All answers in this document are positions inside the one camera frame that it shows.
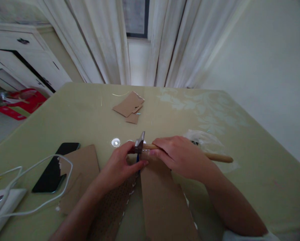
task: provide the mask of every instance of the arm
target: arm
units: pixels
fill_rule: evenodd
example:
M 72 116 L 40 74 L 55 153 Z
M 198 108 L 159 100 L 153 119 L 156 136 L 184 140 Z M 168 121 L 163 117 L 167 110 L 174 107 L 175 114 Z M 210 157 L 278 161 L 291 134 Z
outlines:
M 50 237 L 50 241 L 86 240 L 97 213 L 98 203 L 103 196 L 148 164 L 147 161 L 139 161 L 132 166 L 127 164 L 126 155 L 134 144 L 134 142 L 127 142 L 113 151 L 105 167 L 58 230 Z
M 242 236 L 263 236 L 267 228 L 242 193 L 221 173 L 204 153 L 184 137 L 157 138 L 161 147 L 150 155 L 160 158 L 180 175 L 202 182 L 224 225 Z

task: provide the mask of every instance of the cabinet drawer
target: cabinet drawer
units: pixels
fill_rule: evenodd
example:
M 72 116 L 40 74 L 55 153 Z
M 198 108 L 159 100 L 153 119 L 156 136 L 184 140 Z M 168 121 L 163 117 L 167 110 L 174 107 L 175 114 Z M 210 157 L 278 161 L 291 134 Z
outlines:
M 11 31 L 0 31 L 0 49 L 44 50 L 33 34 Z

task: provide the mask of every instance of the window frame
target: window frame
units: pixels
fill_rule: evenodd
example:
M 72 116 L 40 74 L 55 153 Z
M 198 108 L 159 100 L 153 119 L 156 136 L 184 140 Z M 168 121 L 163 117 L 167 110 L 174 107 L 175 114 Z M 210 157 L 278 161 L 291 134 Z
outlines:
M 148 38 L 149 10 L 150 10 L 150 0 L 145 0 L 143 33 L 126 32 L 127 37 L 146 38 L 146 39 Z

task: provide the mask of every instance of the phone screen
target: phone screen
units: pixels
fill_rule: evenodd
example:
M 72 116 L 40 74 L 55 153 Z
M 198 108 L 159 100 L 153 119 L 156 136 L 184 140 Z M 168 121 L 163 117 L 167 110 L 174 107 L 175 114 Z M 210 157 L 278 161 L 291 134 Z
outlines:
M 77 150 L 79 146 L 79 143 L 62 143 L 56 154 L 69 154 L 70 152 Z M 66 174 L 61 176 L 60 173 L 58 157 L 53 157 L 32 189 L 32 192 L 55 192 L 66 177 Z

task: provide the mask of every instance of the cardboard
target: cardboard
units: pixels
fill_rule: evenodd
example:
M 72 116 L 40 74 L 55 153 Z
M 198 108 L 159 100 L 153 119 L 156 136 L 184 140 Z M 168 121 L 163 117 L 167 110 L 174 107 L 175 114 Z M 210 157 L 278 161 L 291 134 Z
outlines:
M 138 108 L 136 108 L 132 113 L 137 113 L 141 108 L 142 108 L 143 105 L 140 105 Z
M 59 207 L 61 213 L 69 214 L 100 171 L 94 145 L 71 152 L 65 157 L 72 162 L 73 169 Z M 59 162 L 61 175 L 69 174 L 70 164 L 62 158 Z M 132 175 L 100 201 L 98 212 L 90 226 L 88 240 L 115 240 L 135 179 L 136 176 Z
M 73 170 L 59 207 L 61 213 L 69 214 L 100 170 L 94 145 L 71 152 L 65 157 L 72 162 Z M 59 163 L 61 175 L 68 175 L 71 169 L 70 164 L 62 158 L 60 158 Z
M 132 175 L 102 199 L 99 211 L 91 224 L 88 240 L 115 241 L 135 180 L 136 175 Z
M 120 104 L 116 105 L 112 109 L 124 117 L 128 117 L 134 111 L 139 110 L 143 102 L 144 99 L 136 92 L 132 91 Z
M 141 184 L 147 240 L 200 240 L 183 191 L 161 160 L 149 160 Z
M 139 115 L 132 113 L 131 115 L 129 115 L 125 121 L 126 122 L 130 122 L 133 124 L 137 124 L 138 123 L 138 119 L 139 119 Z

